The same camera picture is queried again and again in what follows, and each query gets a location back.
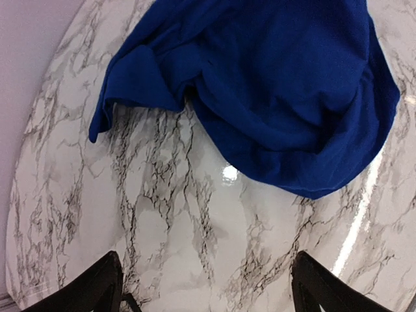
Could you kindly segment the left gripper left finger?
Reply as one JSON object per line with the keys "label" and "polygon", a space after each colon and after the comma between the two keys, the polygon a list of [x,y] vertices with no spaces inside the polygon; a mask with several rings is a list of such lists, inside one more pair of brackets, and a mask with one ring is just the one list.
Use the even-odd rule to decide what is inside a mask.
{"label": "left gripper left finger", "polygon": [[67,286],[24,311],[118,311],[122,302],[132,311],[141,310],[131,293],[123,293],[120,258],[109,251]]}

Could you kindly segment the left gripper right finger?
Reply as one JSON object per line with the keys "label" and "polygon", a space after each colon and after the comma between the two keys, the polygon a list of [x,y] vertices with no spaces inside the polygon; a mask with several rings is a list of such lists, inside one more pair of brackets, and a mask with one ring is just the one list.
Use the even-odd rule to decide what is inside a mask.
{"label": "left gripper right finger", "polygon": [[292,264],[292,295],[296,311],[373,311],[387,308],[353,290],[307,252]]}

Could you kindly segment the blue panda t-shirt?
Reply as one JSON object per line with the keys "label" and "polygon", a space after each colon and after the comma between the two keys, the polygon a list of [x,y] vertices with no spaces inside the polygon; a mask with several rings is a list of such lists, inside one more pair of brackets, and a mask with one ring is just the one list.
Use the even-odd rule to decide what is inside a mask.
{"label": "blue panda t-shirt", "polygon": [[366,1],[156,1],[109,62],[89,139],[115,104],[186,98],[228,163],[318,199],[375,158],[400,92]]}

